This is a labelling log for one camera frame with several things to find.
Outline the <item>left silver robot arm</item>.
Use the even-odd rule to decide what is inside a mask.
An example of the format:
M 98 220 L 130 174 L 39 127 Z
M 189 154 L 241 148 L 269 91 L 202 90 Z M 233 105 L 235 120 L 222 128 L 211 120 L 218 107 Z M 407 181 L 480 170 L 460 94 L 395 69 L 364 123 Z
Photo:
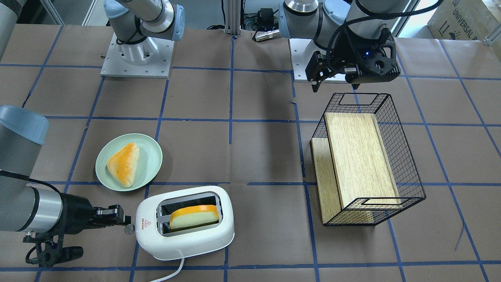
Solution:
M 390 82 L 400 75 L 392 27 L 396 18 L 424 14 L 442 4 L 406 11 L 408 0 L 285 0 L 279 7 L 283 38 L 312 40 L 315 51 L 305 67 L 317 92 L 338 74 L 353 89 Z

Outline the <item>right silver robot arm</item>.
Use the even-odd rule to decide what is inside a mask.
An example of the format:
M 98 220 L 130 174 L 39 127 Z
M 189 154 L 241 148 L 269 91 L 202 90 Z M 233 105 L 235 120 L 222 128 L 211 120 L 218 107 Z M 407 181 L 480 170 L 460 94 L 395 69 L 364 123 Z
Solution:
M 106 0 L 104 9 L 125 49 L 125 61 L 139 63 L 129 50 L 145 47 L 155 53 L 154 39 L 179 41 L 186 26 L 182 5 L 168 0 Z M 33 111 L 1 106 L 1 230 L 77 234 L 88 226 L 95 209 L 86 199 L 69 204 L 70 195 L 54 188 L 28 187 L 48 132 L 48 120 Z

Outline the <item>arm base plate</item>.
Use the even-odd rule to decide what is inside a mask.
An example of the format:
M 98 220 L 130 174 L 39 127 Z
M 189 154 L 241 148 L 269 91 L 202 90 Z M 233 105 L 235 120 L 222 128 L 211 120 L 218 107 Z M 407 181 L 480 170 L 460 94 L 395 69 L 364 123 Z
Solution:
M 148 37 L 135 45 L 118 45 L 114 34 L 101 75 L 115 78 L 168 79 L 174 41 Z
M 308 83 L 305 69 L 315 51 L 324 50 L 315 45 L 312 39 L 291 38 L 289 40 L 290 59 L 293 66 L 294 82 Z

